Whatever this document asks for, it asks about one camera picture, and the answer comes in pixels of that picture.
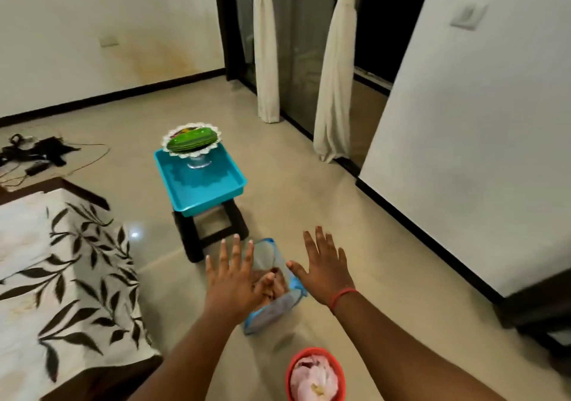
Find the blue tray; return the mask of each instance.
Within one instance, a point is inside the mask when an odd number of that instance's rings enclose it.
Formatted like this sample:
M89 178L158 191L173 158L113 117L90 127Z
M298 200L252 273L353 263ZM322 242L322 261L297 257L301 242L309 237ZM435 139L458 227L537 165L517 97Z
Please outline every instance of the blue tray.
M222 144L207 155L212 161L200 169L188 167L188 160L155 152L156 164L173 208L183 216L195 216L244 192L242 175Z

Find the hand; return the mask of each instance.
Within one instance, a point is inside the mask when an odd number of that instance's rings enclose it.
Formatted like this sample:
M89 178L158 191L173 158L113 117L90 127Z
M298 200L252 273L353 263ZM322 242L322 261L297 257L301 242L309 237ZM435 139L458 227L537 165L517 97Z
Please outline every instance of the hand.
M232 327L242 323L264 298L264 287L274 282L274 274L268 273L252 288L253 242L248 242L244 261L241 261L240 237L234 235L232 261L228 266L226 241L220 244L218 272L212 267L210 256L206 257L208 291L204 313L228 321Z
M347 258L343 248L339 248L339 254L333 243L331 234L323 235L321 227L315 227L315 240L309 232L303 232L305 248L310 257L310 272L307 273L301 264L288 261L287 266L302 282L320 304L329 306L332 298L340 290L354 288L353 279L347 269Z

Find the forearm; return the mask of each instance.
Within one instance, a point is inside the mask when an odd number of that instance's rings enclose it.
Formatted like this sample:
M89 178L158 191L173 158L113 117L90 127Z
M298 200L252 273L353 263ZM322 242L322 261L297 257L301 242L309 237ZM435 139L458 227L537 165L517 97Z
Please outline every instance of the forearm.
M233 329L223 319L203 314L130 401L202 401Z
M335 316L387 401L501 401L487 386L422 345L359 293L339 298Z

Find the stool leg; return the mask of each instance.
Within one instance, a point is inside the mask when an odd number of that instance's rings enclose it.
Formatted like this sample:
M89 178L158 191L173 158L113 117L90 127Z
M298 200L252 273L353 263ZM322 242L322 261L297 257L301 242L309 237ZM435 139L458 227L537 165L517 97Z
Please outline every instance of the stool leg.
M236 207L236 203L234 203L234 199L229 199L222 203L226 215L232 224L232 227L236 230L236 232L240 235L240 240L245 240L249 235L250 231L248 230L248 226L244 221L244 217L242 217L242 213L240 209Z
M202 250L200 237L198 236L198 231L194 224L194 218L186 218L178 211L173 211L172 215L175 218L176 228L178 228L179 234L181 235L182 245L184 246L184 252L186 252L187 258L192 263L198 263L204 260L204 251Z

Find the red bracelet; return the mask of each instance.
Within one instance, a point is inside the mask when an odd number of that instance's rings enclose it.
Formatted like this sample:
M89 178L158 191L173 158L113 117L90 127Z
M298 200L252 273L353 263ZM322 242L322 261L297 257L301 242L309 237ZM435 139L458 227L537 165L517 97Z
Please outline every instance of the red bracelet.
M333 298L331 299L331 303L329 304L329 309L331 310L331 312L333 312L333 310L335 309L335 305L337 304L339 297L341 297L347 293L358 293L358 291L352 287L347 287L347 288L344 288L342 290L339 290L337 292L337 294L335 294L335 296L333 296Z

